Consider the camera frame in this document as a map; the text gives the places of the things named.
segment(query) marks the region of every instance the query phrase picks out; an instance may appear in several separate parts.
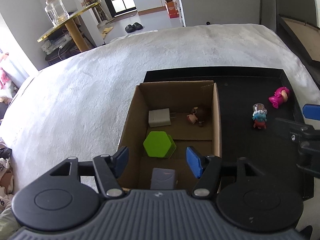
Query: orange box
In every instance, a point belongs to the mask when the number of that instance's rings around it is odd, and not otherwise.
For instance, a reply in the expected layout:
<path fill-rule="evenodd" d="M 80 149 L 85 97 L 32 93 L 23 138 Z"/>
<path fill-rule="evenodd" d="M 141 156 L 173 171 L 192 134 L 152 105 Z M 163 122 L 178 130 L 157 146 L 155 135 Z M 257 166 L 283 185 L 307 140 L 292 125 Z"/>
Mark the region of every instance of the orange box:
<path fill-rule="evenodd" d="M 174 2 L 172 0 L 165 0 L 165 7 L 170 18 L 179 17 L 178 10 L 175 8 Z"/>

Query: black tray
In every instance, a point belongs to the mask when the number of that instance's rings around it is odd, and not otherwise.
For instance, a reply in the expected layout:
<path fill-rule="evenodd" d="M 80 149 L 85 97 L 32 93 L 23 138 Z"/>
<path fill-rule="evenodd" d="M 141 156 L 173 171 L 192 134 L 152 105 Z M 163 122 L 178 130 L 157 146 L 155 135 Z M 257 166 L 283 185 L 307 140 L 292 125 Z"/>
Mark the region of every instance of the black tray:
<path fill-rule="evenodd" d="M 218 85 L 221 125 L 222 158 L 234 162 L 239 157 L 250 158 L 293 190 L 303 200 L 314 195 L 314 178 L 296 166 L 297 144 L 276 136 L 271 127 L 276 117 L 303 122 L 303 116 L 282 69 L 216 66 L 189 67 L 148 71 L 144 82 L 214 80 Z M 279 109 L 268 98 L 279 87 L 290 90 L 290 98 Z M 263 103 L 268 110 L 267 129 L 253 128 L 252 106 Z M 225 187 L 231 181 L 222 181 Z"/>

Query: black slippers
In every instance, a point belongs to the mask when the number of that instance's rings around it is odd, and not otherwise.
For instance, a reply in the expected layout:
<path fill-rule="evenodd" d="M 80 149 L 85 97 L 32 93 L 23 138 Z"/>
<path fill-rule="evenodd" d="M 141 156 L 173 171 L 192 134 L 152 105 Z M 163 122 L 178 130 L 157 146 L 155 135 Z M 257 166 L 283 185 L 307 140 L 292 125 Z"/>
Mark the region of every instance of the black slippers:
<path fill-rule="evenodd" d="M 134 31 L 139 31 L 142 30 L 143 26 L 140 23 L 134 23 L 133 25 L 129 24 L 126 28 L 125 31 L 127 33 L 132 33 Z"/>
<path fill-rule="evenodd" d="M 136 27 L 136 31 L 143 29 L 143 26 L 140 23 L 134 23 L 133 26 Z"/>

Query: green hexagonal block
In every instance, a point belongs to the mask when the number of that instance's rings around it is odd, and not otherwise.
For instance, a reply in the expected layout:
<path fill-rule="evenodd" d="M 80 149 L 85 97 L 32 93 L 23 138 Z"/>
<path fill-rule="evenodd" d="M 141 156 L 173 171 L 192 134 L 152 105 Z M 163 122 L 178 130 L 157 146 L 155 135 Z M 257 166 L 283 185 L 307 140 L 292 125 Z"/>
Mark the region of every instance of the green hexagonal block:
<path fill-rule="evenodd" d="M 176 149 L 176 144 L 166 132 L 152 131 L 143 142 L 149 157 L 170 158 Z"/>

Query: screw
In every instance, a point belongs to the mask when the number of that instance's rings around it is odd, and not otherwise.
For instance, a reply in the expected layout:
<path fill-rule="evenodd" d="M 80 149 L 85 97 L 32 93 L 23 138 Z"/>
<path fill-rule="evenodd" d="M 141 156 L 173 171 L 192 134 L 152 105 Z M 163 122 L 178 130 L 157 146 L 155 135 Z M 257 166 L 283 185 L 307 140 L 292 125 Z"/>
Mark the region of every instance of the screw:
<path fill-rule="evenodd" d="M 122 195 L 122 190 L 118 188 L 108 189 L 106 192 L 108 197 L 120 197 Z"/>
<path fill-rule="evenodd" d="M 163 193 L 162 192 L 157 192 L 154 194 L 156 197 L 162 197 L 163 196 Z"/>
<path fill-rule="evenodd" d="M 206 188 L 197 188 L 193 194 L 195 194 L 197 197 L 206 197 L 210 194 L 210 191 Z"/>

